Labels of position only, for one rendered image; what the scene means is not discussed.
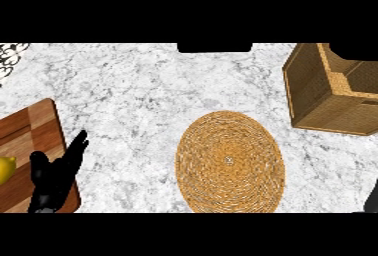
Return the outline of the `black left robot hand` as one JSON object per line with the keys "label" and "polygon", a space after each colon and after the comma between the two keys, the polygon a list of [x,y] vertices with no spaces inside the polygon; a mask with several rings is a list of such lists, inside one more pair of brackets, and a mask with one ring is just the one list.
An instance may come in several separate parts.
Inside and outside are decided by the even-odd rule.
{"label": "black left robot hand", "polygon": [[88,132],[82,131],[65,154],[54,162],[49,161],[42,151],[32,153],[32,181],[36,188],[29,207],[30,213],[55,213],[63,208],[82,167],[88,146]]}

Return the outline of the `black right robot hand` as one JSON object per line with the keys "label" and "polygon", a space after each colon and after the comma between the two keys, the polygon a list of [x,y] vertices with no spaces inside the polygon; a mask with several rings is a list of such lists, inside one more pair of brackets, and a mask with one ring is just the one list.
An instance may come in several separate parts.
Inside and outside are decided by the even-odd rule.
{"label": "black right robot hand", "polygon": [[373,192],[370,194],[370,197],[367,199],[364,210],[368,213],[378,213],[378,180],[377,180]]}

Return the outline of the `round woven wicker placemat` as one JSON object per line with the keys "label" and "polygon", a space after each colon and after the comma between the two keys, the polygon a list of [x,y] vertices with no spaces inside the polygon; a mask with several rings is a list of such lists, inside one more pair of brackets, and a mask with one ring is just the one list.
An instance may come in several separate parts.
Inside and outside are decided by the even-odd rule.
{"label": "round woven wicker placemat", "polygon": [[272,213],[285,188],[277,141],[246,114],[218,111],[187,129],[175,157],[178,185],[198,213]]}

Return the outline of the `brown wicker basket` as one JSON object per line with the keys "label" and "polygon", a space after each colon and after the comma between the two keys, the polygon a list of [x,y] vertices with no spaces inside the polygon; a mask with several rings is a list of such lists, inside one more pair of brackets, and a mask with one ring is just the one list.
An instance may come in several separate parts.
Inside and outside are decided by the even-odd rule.
{"label": "brown wicker basket", "polygon": [[283,71],[294,128],[378,133],[378,61],[343,59],[328,43],[299,43]]}

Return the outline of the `yellow lemon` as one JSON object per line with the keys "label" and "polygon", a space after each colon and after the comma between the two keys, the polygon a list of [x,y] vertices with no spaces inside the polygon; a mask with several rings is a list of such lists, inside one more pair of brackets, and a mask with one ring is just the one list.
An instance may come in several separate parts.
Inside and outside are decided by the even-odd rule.
{"label": "yellow lemon", "polygon": [[17,158],[0,157],[0,185],[11,179],[17,170]]}

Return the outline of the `brown wooden cutting board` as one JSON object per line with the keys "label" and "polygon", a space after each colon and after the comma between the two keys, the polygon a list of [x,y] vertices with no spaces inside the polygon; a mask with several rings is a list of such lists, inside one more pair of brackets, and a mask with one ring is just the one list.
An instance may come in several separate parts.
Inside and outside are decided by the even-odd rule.
{"label": "brown wooden cutting board", "polygon": [[67,145],[55,101],[43,99],[0,120],[0,157],[15,157],[17,169],[0,185],[0,213],[26,213],[34,192],[30,154],[42,151],[80,170],[85,150]]}

